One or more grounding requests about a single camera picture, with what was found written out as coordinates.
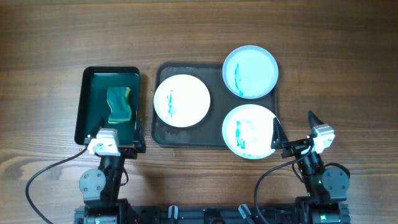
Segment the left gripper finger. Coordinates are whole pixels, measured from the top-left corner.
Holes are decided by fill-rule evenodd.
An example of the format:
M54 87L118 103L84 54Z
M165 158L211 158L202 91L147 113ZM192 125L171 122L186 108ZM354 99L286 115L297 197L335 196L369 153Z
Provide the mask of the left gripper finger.
M94 128L89 132L88 138L95 138L101 128L104 127L104 118L100 117L99 121L95 124Z
M135 149L145 149L146 142L144 139L144 127L141 119L137 120L136 131L133 139Z

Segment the light blue plate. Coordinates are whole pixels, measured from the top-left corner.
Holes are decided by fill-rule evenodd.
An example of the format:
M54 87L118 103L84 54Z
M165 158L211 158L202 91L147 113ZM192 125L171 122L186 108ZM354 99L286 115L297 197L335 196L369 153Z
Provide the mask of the light blue plate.
M244 99L257 99L271 92L279 78L273 55L256 45L244 45L226 57L222 77L227 89Z

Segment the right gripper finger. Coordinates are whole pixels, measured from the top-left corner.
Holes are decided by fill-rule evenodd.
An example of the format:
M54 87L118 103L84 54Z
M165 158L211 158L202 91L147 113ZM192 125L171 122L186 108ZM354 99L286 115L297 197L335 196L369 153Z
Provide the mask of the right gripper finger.
M315 126L322 125L323 121L321 121L314 113L313 111L309 110L308 111L308 122L310 129L314 128Z
M272 149L284 149L289 146L289 140L280 124L278 118L273 119L273 133L271 140Z

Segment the white plate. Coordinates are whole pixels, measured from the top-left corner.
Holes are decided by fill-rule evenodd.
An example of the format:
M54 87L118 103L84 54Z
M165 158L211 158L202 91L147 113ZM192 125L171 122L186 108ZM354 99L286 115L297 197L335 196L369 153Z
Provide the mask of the white plate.
M228 148L245 159L263 159L275 152L271 147L276 115L269 109L246 104L232 109L222 124Z
M166 78L154 94L154 109L166 124L187 128L199 123L210 109L210 92L192 75L179 74Z

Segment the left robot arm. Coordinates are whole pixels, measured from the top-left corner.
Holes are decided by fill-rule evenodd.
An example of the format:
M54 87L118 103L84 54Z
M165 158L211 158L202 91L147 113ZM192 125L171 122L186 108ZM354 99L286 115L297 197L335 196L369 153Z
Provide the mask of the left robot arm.
M141 223L128 200L118 196L124 185L122 175L127 174L125 160L136 159L139 153L146 151L142 121L136 122L134 136L137 139L133 141L133 147L120 146L117 130L105 128L104 124L105 120L101 118L83 142L91 153L100 157L100 164L80 177L79 188L85 206L75 210L74 222Z

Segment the green yellow sponge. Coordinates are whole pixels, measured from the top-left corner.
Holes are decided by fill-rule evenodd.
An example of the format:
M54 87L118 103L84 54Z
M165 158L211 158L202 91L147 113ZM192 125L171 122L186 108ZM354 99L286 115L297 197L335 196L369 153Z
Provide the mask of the green yellow sponge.
M124 123L131 120L132 109L129 105L129 87L109 87L107 89L107 102L111 109L108 117L109 123Z

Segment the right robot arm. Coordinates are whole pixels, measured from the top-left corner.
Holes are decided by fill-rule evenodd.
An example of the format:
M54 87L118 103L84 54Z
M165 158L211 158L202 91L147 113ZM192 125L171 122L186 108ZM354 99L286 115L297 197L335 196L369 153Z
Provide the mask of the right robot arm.
M276 223L339 223L351 222L347 200L349 170L338 163L325 164L320 154L331 146L335 131L308 112L311 133L305 139L289 141L280 121L273 119L271 148L281 149L282 157L294 157L307 196L297 197L293 204L275 205L266 211Z

